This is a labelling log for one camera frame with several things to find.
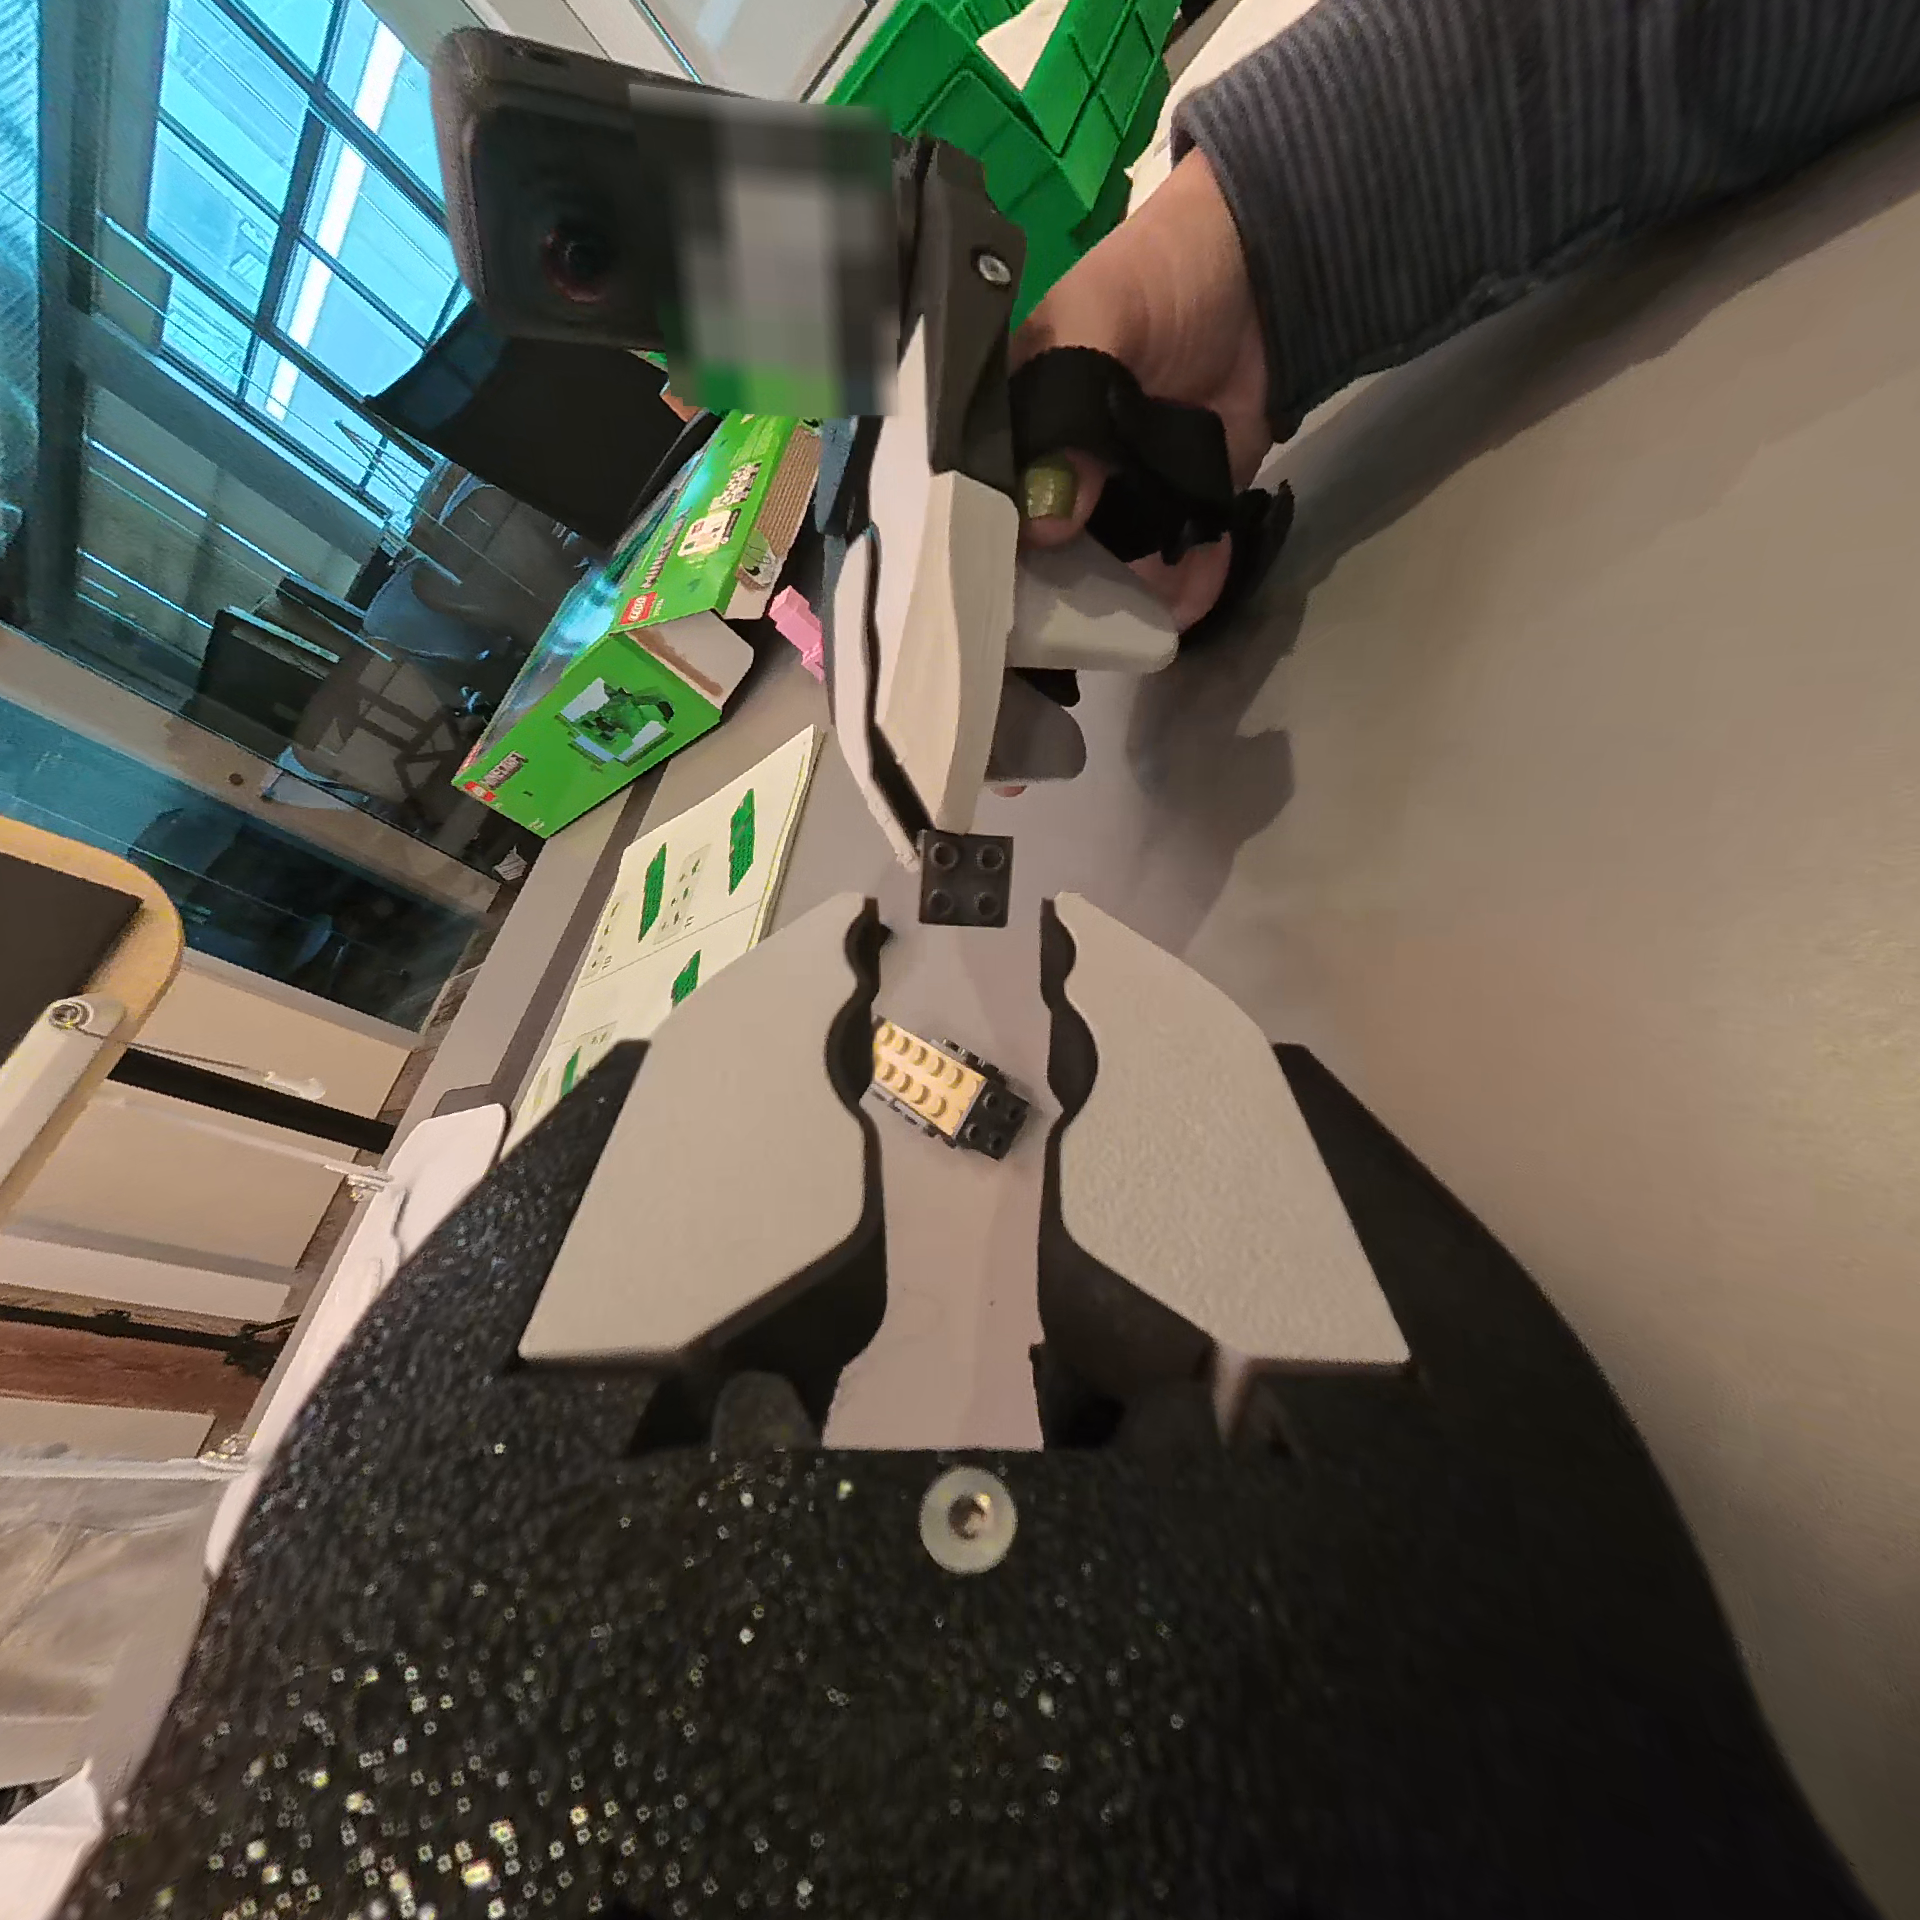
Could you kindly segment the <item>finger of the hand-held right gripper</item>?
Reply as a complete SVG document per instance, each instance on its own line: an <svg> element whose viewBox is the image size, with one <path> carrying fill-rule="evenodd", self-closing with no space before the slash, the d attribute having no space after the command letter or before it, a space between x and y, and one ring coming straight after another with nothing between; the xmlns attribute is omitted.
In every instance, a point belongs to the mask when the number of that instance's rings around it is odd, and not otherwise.
<svg viewBox="0 0 1920 1920"><path fill-rule="evenodd" d="M824 592L824 674L830 674L830 723L838 753L849 762L849 775L881 825L894 860L904 875L918 875L918 837L909 822L901 818L899 797L881 778L881 725L874 725L874 700L881 700L881 636L874 636L874 603L881 603L881 537L862 534L838 547L838 574Z"/></svg>
<svg viewBox="0 0 1920 1920"><path fill-rule="evenodd" d="M1013 625L1013 494L933 474L918 428L869 466L869 772L899 837L973 828Z"/></svg>

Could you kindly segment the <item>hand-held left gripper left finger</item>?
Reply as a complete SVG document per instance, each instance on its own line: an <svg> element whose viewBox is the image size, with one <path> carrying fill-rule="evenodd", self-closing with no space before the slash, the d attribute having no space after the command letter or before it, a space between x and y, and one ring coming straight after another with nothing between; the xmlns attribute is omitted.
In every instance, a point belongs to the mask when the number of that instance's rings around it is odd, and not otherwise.
<svg viewBox="0 0 1920 1920"><path fill-rule="evenodd" d="M779 1376L830 1417L890 1304L862 1111L882 940L869 898L830 898L662 1017L519 1339L529 1364Z"/></svg>

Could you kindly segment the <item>tan and black brick assembly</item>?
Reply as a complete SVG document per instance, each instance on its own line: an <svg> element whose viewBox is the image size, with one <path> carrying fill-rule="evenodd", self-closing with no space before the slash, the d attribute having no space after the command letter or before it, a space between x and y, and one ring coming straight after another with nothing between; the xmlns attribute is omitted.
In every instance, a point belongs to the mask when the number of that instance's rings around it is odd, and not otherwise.
<svg viewBox="0 0 1920 1920"><path fill-rule="evenodd" d="M1026 1124L1026 1101L996 1063L894 1017L869 1033L869 1095L918 1134L993 1165L1008 1157Z"/></svg>

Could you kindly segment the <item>black square brick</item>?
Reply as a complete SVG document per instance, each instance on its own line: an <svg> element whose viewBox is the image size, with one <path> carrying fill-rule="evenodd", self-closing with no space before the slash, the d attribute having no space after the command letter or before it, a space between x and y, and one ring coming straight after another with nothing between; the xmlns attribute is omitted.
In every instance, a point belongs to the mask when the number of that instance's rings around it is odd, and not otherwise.
<svg viewBox="0 0 1920 1920"><path fill-rule="evenodd" d="M1013 898L1008 836L918 836L918 923L933 928L1005 928Z"/></svg>

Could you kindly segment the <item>person's right forearm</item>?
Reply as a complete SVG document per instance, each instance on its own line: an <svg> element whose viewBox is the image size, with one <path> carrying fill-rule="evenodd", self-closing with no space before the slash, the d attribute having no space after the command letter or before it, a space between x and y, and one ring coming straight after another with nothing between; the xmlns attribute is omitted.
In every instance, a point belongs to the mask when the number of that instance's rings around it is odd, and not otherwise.
<svg viewBox="0 0 1920 1920"><path fill-rule="evenodd" d="M1311 5L1176 108L1246 245L1266 422L1920 91L1909 0Z"/></svg>

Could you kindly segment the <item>grey desk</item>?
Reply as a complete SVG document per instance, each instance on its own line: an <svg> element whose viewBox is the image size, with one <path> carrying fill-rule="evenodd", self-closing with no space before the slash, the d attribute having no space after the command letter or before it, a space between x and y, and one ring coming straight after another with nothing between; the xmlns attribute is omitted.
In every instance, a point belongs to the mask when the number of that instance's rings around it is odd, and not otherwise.
<svg viewBox="0 0 1920 1920"><path fill-rule="evenodd" d="M234 1549L209 1914L1914 1914L1914 119L1340 400L1191 962L1413 1361L1037 1450L1040 1134L874 1117L818 1450L522 1372L596 1073Z"/></svg>

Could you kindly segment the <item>person's right hand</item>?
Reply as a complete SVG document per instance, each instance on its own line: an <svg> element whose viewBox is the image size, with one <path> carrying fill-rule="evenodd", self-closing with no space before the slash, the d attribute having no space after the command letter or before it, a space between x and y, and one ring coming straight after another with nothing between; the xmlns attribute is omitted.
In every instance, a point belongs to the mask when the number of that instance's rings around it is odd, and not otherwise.
<svg viewBox="0 0 1920 1920"><path fill-rule="evenodd" d="M1201 143L1169 179L1108 231L1026 315L1013 365L1054 348L1097 348L1131 368L1144 396L1212 409L1246 490L1276 438L1266 422L1266 348L1246 245L1227 190ZM1025 539L1073 547L1108 481L1108 466L1081 445L1050 451L1025 467ZM1131 574L1169 603L1182 647L1212 644L1248 592L1240 537L1221 537L1165 565L1144 553Z"/></svg>

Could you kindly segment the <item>green stacked plastic bins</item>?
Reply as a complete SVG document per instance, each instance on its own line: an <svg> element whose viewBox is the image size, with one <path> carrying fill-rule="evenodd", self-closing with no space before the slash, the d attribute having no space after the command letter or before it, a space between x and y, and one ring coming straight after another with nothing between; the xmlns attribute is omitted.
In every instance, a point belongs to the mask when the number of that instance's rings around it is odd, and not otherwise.
<svg viewBox="0 0 1920 1920"><path fill-rule="evenodd" d="M1176 22L1176 0L904 0L824 98L978 156L993 203L1025 231L1025 324L1122 223L1169 105Z"/></svg>

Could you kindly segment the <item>green toy brick box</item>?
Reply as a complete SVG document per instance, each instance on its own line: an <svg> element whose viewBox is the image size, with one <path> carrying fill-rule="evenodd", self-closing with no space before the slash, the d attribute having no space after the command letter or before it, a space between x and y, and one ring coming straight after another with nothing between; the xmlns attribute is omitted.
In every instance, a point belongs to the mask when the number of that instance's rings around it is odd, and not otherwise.
<svg viewBox="0 0 1920 1920"><path fill-rule="evenodd" d="M611 561L540 633L454 793L552 837L718 732L818 474L813 420L724 415L702 445L678 445Z"/></svg>

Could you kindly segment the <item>open instruction booklet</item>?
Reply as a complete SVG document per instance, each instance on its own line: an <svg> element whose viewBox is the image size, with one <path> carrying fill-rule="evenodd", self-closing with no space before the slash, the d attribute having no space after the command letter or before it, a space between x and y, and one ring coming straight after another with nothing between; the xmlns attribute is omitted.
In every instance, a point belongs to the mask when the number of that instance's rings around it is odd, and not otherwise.
<svg viewBox="0 0 1920 1920"><path fill-rule="evenodd" d="M806 725L754 772L642 836L584 940L553 1033L516 1104L516 1148L623 1041L724 974L771 928L824 734Z"/></svg>

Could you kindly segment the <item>black office chair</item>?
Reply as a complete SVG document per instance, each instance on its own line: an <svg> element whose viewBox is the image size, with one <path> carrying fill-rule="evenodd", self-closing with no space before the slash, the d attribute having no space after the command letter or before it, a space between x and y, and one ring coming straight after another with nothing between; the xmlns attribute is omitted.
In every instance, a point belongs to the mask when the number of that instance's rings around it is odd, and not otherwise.
<svg viewBox="0 0 1920 1920"><path fill-rule="evenodd" d="M645 357L511 339L477 305L366 409L605 553L718 428L680 420Z"/></svg>

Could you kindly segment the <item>beige low cabinet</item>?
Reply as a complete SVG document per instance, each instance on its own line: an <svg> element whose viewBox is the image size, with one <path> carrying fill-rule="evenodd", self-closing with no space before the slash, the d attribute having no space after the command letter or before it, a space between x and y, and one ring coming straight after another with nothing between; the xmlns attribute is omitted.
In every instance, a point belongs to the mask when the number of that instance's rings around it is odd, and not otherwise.
<svg viewBox="0 0 1920 1920"><path fill-rule="evenodd" d="M429 1061L418 1033L211 954L179 962L140 1044L360 1117L403 1112ZM5 1221L5 1299L179 1327L293 1318L324 1264L317 1233L358 1209L336 1165L336 1147L108 1080Z"/></svg>

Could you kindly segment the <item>round wooden edge table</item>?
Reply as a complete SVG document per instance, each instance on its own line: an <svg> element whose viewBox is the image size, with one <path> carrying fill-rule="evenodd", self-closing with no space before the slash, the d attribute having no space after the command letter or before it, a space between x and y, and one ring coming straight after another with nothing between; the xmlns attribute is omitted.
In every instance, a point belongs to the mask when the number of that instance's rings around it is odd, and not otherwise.
<svg viewBox="0 0 1920 1920"><path fill-rule="evenodd" d="M152 875L117 852L0 825L0 1213L108 1091L185 954Z"/></svg>

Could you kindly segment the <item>clear plastic bag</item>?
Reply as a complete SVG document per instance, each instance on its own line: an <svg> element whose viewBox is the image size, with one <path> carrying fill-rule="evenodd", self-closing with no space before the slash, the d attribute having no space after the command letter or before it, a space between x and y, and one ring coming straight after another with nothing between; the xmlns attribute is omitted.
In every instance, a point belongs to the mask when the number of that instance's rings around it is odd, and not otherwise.
<svg viewBox="0 0 1920 1920"><path fill-rule="evenodd" d="M238 1470L50 1447L0 1455L0 1780L145 1769L202 1624L202 1554Z"/></svg>

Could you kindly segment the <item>white rounded base plate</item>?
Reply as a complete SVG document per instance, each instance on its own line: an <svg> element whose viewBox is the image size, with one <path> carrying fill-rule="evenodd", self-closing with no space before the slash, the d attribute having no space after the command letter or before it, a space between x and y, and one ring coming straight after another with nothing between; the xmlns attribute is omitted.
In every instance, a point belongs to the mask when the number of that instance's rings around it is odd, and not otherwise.
<svg viewBox="0 0 1920 1920"><path fill-rule="evenodd" d="M276 1450L293 1436L305 1401L317 1396L324 1372L360 1331L371 1305L387 1293L406 1259L454 1213L468 1192L490 1170L511 1112L502 1104L447 1112L418 1124L394 1167L387 1186L371 1200L360 1227L349 1233L335 1282L322 1293L322 1305L305 1318L305 1331L293 1345L272 1401L253 1431L249 1465L226 1486L202 1547L202 1579L216 1581L272 1465Z"/></svg>

